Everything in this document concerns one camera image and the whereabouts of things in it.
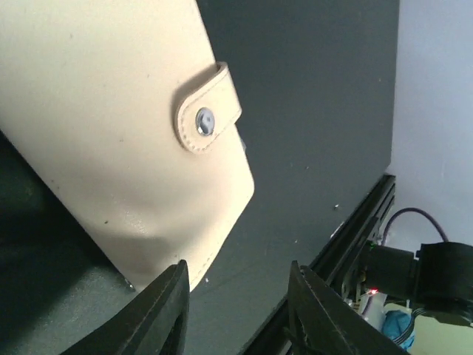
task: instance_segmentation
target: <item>cable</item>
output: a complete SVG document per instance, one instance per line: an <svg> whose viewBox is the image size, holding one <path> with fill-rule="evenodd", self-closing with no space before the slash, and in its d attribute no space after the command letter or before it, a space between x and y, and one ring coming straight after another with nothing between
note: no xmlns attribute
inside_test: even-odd
<svg viewBox="0 0 473 355"><path fill-rule="evenodd" d="M411 313L411 320L409 322L409 325L407 328L401 333L401 335L397 338L394 338L393 342L397 345L401 345L403 342L409 339L411 336L412 332L414 331L414 325L415 325L415 318L418 316L425 314L426 311L423 308L418 308L415 311Z"/></svg>
<svg viewBox="0 0 473 355"><path fill-rule="evenodd" d="M437 229L438 231L438 234L440 234L440 237L442 238L442 240L445 243L449 242L449 238L446 236L446 233L443 231L442 227L436 221L436 219L433 216L431 216L429 213L425 212L423 209L418 209L415 207L407 207L405 209L400 209L399 211L397 211L391 216L391 218L387 221L386 228L384 229L384 232L383 232L383 241L386 241L387 239L387 233L389 229L391 228L392 222L394 222L395 219L399 217L401 214L404 214L406 212L417 212L419 214L422 214L425 218L427 218L430 221L431 224L434 225L435 229Z"/></svg>

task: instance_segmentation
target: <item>blue object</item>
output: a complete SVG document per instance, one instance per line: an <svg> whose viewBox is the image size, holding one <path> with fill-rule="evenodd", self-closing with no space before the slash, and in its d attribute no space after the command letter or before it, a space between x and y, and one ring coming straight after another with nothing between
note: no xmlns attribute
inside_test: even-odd
<svg viewBox="0 0 473 355"><path fill-rule="evenodd" d="M411 321L411 315L403 311L389 311L386 313L386 319L384 320L382 333L391 340L399 337L403 331L407 329ZM407 338L405 342L399 346L405 351L408 351L415 340L415 331L412 332L411 336Z"/></svg>

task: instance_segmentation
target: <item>leather tab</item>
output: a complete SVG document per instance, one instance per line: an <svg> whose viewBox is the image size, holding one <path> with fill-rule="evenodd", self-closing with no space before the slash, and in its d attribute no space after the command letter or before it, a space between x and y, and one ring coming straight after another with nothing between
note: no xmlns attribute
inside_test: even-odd
<svg viewBox="0 0 473 355"><path fill-rule="evenodd" d="M228 65L224 62L217 65L217 74L181 103L175 118L180 142L195 154L208 150L242 113ZM203 108L211 110L215 118L214 131L208 136L201 135L197 130L197 113Z"/></svg>

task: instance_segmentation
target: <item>metal snap button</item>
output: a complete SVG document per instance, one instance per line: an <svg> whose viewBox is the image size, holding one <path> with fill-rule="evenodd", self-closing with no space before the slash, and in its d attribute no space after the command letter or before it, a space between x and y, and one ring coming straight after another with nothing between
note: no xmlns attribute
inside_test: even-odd
<svg viewBox="0 0 473 355"><path fill-rule="evenodd" d="M204 137L214 133L215 117L213 112L206 107L200 109L196 115L196 126L199 134Z"/></svg>

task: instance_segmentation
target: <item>stitching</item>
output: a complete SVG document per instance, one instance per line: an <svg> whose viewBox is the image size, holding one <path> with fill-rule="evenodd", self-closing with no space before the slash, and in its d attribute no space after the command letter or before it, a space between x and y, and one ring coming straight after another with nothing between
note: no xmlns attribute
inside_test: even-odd
<svg viewBox="0 0 473 355"><path fill-rule="evenodd" d="M182 138L183 140L187 143L187 145L194 151L197 151L197 152L204 152L205 150L207 150L209 148L209 146L227 129L227 127L232 124L234 121L235 121L235 118L238 117L238 115L241 115L242 113L242 110L241 109L238 109L236 114L231 118L231 121L225 125L223 128L222 128L222 131L220 133L218 133L217 135L215 135L213 137L213 139L204 147L200 148L200 147L197 147L195 144L192 143L191 139L188 138L187 134L186 134L186 130L184 129L184 116L186 115L186 112L188 110L188 108L194 103L196 102L197 100L200 100L204 95L207 95L210 90L212 90L213 88L215 88L216 85L220 84L223 79L227 78L228 75L230 74L230 71L228 70L228 67L226 67L225 69L227 71L226 74L224 74L223 77L221 77L219 80L217 80L214 85L212 85L211 87L209 87L205 92L203 92L201 95L199 95L198 97L196 97L194 100L190 101L185 109L182 111L179 119L178 119L178 124L179 124L179 130L182 132Z"/></svg>

